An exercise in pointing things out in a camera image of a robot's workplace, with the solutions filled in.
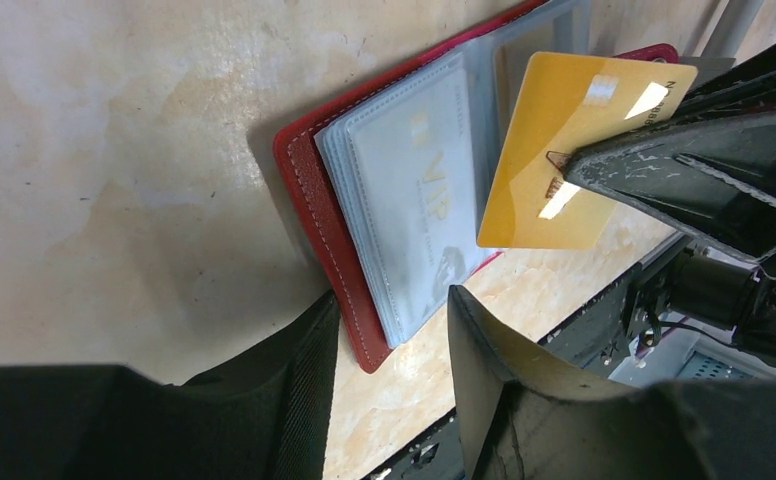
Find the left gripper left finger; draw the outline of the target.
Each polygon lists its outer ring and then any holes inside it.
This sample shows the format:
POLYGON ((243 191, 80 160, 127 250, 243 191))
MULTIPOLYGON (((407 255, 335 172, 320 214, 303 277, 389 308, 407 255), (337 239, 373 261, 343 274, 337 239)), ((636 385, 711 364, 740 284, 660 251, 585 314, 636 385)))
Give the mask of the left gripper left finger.
POLYGON ((340 309, 181 385, 124 365, 0 366, 0 479, 318 479, 340 309))

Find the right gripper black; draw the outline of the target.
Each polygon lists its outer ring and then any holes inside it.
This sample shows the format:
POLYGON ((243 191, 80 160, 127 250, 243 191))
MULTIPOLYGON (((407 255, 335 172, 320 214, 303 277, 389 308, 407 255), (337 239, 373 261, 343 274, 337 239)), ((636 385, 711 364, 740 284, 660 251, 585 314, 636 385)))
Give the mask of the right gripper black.
POLYGON ((627 132, 575 152, 565 179, 754 263, 735 294, 730 346, 776 358, 776 109, 627 132))

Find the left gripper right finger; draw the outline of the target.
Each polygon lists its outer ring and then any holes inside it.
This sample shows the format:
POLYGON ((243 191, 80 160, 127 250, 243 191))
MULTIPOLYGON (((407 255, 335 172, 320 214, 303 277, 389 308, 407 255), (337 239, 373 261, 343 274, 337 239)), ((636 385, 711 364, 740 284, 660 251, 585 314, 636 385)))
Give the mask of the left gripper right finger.
POLYGON ((776 479, 776 380, 633 388, 580 369, 450 288, 470 479, 776 479))

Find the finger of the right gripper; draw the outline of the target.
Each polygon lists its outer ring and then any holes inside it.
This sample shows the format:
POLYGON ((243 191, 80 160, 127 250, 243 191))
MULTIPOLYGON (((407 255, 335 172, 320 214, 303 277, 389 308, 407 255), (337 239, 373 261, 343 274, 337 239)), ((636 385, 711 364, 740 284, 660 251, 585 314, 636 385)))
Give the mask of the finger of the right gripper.
POLYGON ((776 90, 776 44, 686 94, 676 118, 776 90))

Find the gold card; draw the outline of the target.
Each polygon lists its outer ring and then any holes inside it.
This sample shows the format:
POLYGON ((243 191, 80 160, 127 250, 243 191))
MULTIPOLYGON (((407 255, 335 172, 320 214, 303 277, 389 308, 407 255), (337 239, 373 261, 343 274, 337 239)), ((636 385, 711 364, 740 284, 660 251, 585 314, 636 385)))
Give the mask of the gold card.
POLYGON ((552 52, 533 54, 477 236, 486 248, 592 248, 615 201, 564 178, 581 147, 669 118, 698 74, 692 65, 552 52))

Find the red leather card holder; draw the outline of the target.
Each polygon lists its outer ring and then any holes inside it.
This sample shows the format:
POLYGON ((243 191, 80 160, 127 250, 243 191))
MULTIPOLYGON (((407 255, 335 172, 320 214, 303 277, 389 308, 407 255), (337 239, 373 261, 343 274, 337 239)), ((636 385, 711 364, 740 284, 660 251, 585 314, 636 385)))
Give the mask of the red leather card holder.
POLYGON ((539 51, 587 53, 590 26, 588 1, 522 2, 276 134, 276 163, 364 372, 497 256, 476 238, 522 71, 539 51))

